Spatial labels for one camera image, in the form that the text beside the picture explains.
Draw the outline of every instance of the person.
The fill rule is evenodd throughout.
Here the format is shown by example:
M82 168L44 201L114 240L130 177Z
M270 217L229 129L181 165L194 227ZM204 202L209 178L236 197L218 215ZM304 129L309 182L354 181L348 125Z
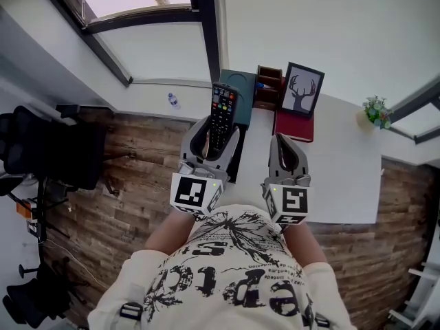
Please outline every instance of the person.
M140 320L121 319L132 302ZM355 329L307 224L281 232L267 212L244 205L217 208L196 224L172 211L124 262L88 321L91 330ZM126 321L135 323L120 326Z

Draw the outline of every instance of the wooden floor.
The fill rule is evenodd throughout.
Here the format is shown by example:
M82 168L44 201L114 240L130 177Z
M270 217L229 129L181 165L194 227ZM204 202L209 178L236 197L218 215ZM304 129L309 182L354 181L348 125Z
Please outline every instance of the wooden floor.
M115 159L105 164L120 196L110 195L102 184L94 191L70 194L68 204L47 214L47 220L71 239L48 230L49 239L67 248L101 284L116 279L124 260L142 248L148 235L169 211L171 174L179 159L179 145L190 123L109 111L88 110L86 120L114 127L107 136L106 152L135 151L136 159ZM426 249L426 197L438 201L435 186L439 174L427 166L413 167L382 160L384 174L379 213L375 225L329 225L310 223L333 266L340 293L351 320L359 329L380 329L389 309L408 297L415 279L407 272L417 267ZM48 263L68 255L47 242ZM77 263L69 263L73 279L85 279L79 287L86 305L74 301L67 317L87 325L86 317L105 287Z

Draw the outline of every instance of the picture frame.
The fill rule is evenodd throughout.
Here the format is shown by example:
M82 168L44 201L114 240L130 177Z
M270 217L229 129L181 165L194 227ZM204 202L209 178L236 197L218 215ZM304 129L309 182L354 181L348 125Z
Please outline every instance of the picture frame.
M289 63L278 109L311 118L324 75L316 69Z

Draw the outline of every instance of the water bottle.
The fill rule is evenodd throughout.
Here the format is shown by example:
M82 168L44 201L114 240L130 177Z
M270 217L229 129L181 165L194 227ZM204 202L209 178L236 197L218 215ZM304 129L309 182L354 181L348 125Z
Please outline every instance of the water bottle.
M180 109L180 104L177 101L177 98L173 95L173 93L168 94L168 101L173 106L174 109Z

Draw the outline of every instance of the remote control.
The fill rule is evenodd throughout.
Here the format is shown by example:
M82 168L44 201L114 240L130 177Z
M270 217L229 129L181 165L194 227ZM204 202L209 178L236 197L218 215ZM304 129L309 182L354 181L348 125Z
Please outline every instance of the remote control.
M207 157L216 157L223 148L234 124L239 90L229 85L212 84L211 124Z

